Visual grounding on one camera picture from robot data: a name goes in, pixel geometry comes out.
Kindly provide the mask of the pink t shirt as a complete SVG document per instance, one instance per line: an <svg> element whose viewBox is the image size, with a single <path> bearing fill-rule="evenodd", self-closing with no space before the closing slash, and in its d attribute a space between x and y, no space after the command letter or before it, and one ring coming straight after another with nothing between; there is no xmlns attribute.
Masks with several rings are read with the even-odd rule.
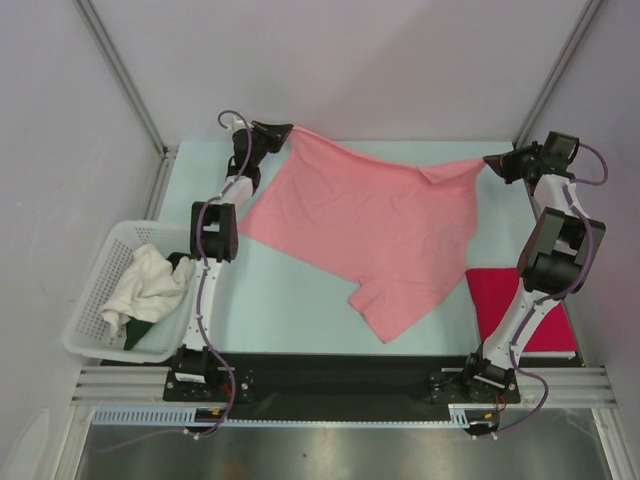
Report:
<svg viewBox="0 0 640 480"><path fill-rule="evenodd" d="M383 343L439 306L467 270L480 158L402 165L303 128L240 232L356 284L349 305Z"/></svg>

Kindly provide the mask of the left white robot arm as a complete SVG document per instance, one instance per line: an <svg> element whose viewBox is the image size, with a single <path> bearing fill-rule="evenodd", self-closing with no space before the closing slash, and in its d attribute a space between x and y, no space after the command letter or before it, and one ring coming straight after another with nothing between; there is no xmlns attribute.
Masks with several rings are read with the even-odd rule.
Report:
<svg viewBox="0 0 640 480"><path fill-rule="evenodd" d="M190 249L195 260L193 303L182 346L190 351L210 350L211 323L221 281L219 277L236 258L239 247L237 214L256 193L260 164L279 153L294 125L247 121L239 112L224 110L218 123L231 132L233 153L225 182L212 198L191 207Z"/></svg>

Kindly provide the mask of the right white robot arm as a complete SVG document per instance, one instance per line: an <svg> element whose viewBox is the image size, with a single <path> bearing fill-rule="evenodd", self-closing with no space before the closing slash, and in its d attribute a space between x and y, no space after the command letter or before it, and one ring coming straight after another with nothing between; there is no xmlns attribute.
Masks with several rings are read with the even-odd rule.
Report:
<svg viewBox="0 0 640 480"><path fill-rule="evenodd" d="M505 183L523 181L539 208L517 262L514 299L479 349L481 360L496 368L519 366L522 352L544 318L582 288L603 240L606 226L586 212L578 187L604 185L608 168L603 168L601 180L575 177L569 167L582 148L595 151L574 136L551 132L542 144L534 142L484 158Z"/></svg>

